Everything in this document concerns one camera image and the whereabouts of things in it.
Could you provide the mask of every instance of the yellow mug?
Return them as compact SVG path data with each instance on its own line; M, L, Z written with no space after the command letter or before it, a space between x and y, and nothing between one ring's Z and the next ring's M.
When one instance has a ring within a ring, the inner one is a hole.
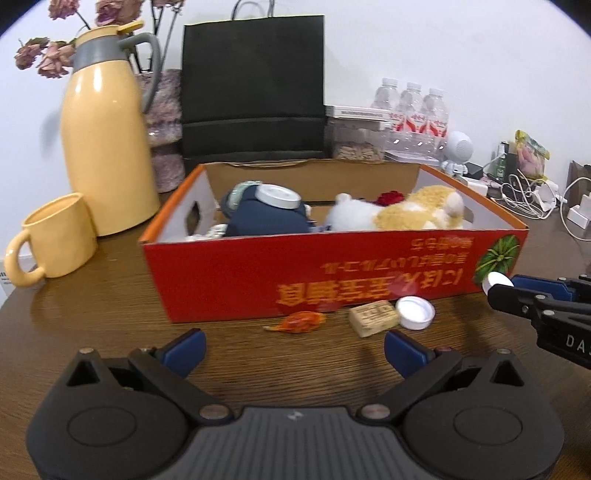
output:
M29 242L37 263L32 272L18 265L18 253ZM72 273L94 255L95 228L81 193L59 197L35 210L22 223L22 232L8 244L4 256L6 275L14 286L28 287L43 277Z

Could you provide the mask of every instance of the cardboard box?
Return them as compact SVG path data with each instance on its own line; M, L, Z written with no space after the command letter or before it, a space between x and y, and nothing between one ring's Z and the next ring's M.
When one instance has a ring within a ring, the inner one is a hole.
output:
M190 212L196 233L223 221L216 199L244 180L297 191L322 221L341 192L374 200L448 184L463 196L465 229L323 232L182 242ZM207 164L193 170L140 241L173 322L276 317L348 304L426 299L480 290L491 270L509 273L525 242L525 224L431 167L308 160L290 164Z

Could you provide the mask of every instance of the pink dried rose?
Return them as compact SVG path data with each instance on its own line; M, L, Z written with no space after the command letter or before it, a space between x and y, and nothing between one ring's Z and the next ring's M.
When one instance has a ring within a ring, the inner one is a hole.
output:
M31 38L24 45L21 42L21 48L17 50L17 54L14 56L15 64L19 70L25 70L33 66L33 63L41 53L43 49L47 47L49 38Z
M74 15L80 6L80 0L50 0L49 17L52 20Z
M125 25L137 19L144 0L99 0L96 3L96 25Z
M41 63L37 66L39 75L49 79L58 79L68 74L64 67L71 67L70 57L74 53L74 45L66 42L51 42Z

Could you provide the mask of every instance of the wooden block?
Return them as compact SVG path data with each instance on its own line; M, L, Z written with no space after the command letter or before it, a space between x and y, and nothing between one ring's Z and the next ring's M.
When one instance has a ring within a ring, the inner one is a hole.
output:
M361 338L396 327L400 316L388 300L375 301L349 310L349 322Z

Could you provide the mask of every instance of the orange wrapper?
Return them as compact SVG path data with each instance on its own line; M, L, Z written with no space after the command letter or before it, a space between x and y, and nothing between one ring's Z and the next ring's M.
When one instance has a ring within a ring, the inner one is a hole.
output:
M274 327L264 326L272 332L306 333L316 330L326 321L326 315L318 312L297 312L286 317Z

